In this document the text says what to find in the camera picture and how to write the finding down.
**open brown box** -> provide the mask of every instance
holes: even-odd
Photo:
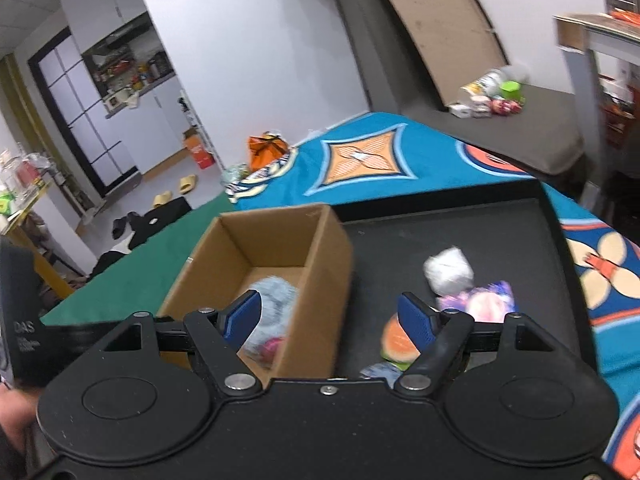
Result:
[[[158,316],[222,309],[267,276],[298,288],[271,370],[239,352],[264,385],[272,377],[328,378],[334,370],[353,266],[351,242],[327,204],[224,213],[202,235]]]

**orange plastic bag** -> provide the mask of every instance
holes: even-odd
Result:
[[[265,132],[260,137],[249,137],[248,143],[252,172],[268,166],[289,151],[286,141],[271,132]]]

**yellow slipper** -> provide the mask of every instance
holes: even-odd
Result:
[[[198,178],[195,175],[189,175],[180,179],[180,194],[186,195],[188,192],[193,191],[196,187]]]
[[[171,200],[171,197],[173,195],[174,194],[171,193],[171,191],[165,191],[164,193],[156,195],[156,197],[154,198],[153,208],[155,209],[156,207],[160,207],[161,205],[166,204],[167,202],[169,202],[169,200]]]

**white plastic package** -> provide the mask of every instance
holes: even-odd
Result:
[[[450,247],[424,263],[424,275],[438,296],[455,296],[474,286],[474,271],[457,247]]]

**corkboard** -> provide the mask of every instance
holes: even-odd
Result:
[[[388,0],[428,70],[442,104],[492,68],[508,64],[477,0]]]

